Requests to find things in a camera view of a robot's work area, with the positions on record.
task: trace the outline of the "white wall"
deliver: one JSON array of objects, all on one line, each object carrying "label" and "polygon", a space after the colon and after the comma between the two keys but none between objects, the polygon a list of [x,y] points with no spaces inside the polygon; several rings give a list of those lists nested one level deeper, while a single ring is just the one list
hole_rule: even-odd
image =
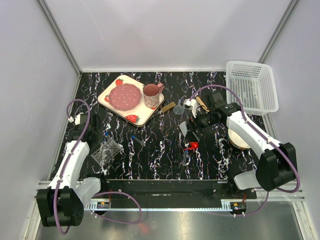
[{"label": "white wall", "polygon": [[320,236],[320,1],[302,0],[266,64],[272,67],[279,101],[272,114],[282,142],[297,152],[302,190]]},{"label": "white wall", "polygon": [[45,0],[83,71],[257,62],[290,0]]},{"label": "white wall", "polygon": [[2,0],[0,33],[0,235],[16,240],[77,76],[36,0]]}]

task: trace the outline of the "red plate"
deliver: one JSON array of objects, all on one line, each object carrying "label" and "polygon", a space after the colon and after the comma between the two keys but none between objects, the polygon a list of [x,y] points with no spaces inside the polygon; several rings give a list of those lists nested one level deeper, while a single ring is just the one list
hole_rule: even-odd
[{"label": "red plate", "polygon": [[124,83],[113,88],[108,97],[115,109],[128,111],[140,104],[141,91],[133,84]]}]

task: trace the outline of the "pink mug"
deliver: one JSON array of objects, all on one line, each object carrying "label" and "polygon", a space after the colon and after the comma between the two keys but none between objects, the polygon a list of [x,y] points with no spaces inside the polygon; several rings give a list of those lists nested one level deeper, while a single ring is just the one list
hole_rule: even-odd
[{"label": "pink mug", "polygon": [[158,107],[160,102],[160,93],[164,90],[165,86],[162,83],[158,85],[147,84],[143,87],[144,104],[151,109]]}]

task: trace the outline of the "white plastic basket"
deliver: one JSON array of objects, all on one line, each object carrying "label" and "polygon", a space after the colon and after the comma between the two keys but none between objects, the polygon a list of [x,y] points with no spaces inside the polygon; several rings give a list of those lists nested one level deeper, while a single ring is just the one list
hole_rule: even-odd
[{"label": "white plastic basket", "polygon": [[[279,108],[274,74],[266,64],[229,61],[226,64],[226,87],[241,99],[247,114],[262,116]],[[227,103],[238,103],[226,91]]]}]

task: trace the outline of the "mug handle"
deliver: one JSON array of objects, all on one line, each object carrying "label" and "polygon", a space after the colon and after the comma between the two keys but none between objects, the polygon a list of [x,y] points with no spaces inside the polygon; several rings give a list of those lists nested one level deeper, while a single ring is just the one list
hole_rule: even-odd
[{"label": "mug handle", "polygon": [[162,91],[165,89],[165,85],[163,85],[162,83],[159,83],[157,86],[159,88],[159,94],[162,93]]}]

